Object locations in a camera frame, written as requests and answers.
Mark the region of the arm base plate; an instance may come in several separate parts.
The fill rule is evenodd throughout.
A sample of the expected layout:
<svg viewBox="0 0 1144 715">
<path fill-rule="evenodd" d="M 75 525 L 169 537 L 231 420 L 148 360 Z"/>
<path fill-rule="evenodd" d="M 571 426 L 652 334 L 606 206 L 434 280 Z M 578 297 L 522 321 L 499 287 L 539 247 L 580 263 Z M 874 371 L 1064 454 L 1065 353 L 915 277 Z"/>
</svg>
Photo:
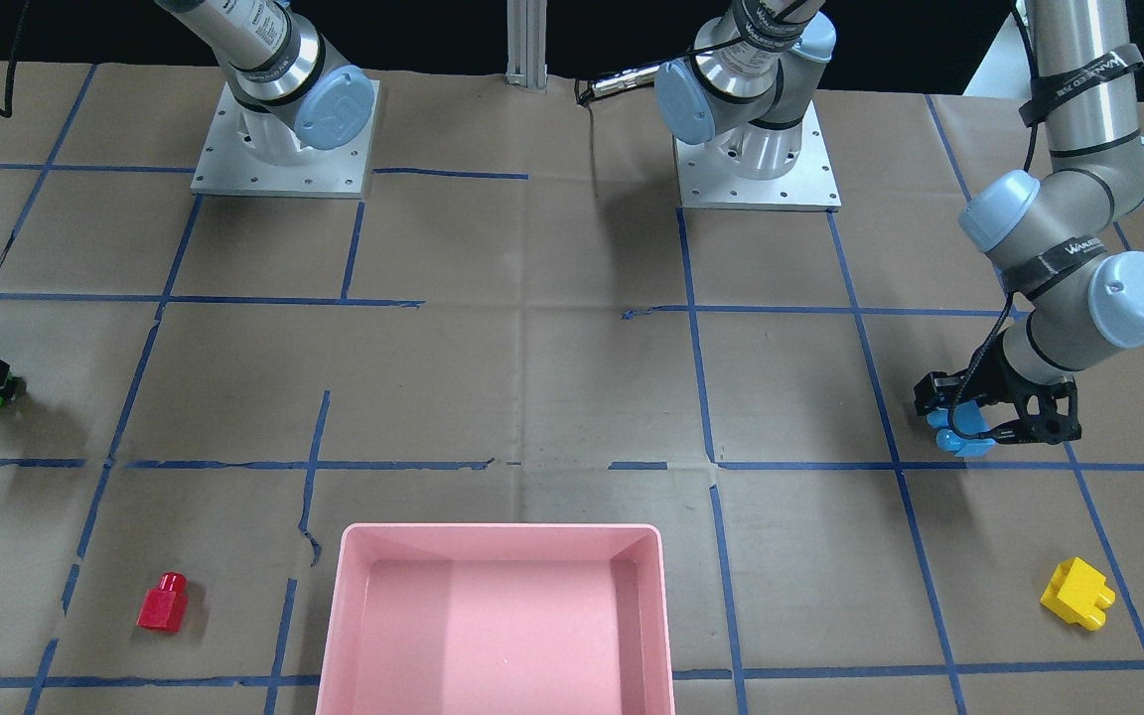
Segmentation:
<svg viewBox="0 0 1144 715">
<path fill-rule="evenodd" d="M 681 206 L 835 212 L 843 207 L 815 103 L 786 130 L 744 125 L 700 145 L 672 140 Z"/>
<path fill-rule="evenodd" d="M 301 144 L 272 114 L 244 108 L 224 86 L 191 190 L 228 198 L 362 200 L 376 119 L 374 105 L 355 140 L 321 151 Z"/>
</svg>

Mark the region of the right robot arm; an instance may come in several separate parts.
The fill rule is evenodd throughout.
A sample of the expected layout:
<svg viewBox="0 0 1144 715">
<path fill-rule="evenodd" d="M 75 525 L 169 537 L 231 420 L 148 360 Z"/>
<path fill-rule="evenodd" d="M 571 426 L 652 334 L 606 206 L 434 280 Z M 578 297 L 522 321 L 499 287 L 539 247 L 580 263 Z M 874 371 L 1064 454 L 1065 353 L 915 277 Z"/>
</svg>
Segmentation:
<svg viewBox="0 0 1144 715">
<path fill-rule="evenodd" d="M 362 199 L 380 85 L 286 1 L 165 1 L 225 87 L 196 194 Z"/>
</svg>

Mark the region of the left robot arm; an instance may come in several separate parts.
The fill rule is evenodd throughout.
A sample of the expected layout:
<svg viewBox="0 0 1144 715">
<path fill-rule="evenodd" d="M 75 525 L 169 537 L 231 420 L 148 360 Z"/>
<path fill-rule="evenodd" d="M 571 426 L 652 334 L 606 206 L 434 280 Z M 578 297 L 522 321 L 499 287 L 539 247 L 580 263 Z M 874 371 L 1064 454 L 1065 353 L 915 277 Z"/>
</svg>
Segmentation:
<svg viewBox="0 0 1144 715">
<path fill-rule="evenodd" d="M 954 456 L 1081 436 L 1077 375 L 1144 345 L 1144 252 L 1109 252 L 1101 231 L 1144 205 L 1143 67 L 1121 1 L 1031 1 L 1030 98 L 1052 172 L 1007 173 L 959 214 L 1025 320 L 998 321 L 968 367 L 917 381 L 916 411 Z"/>
</svg>

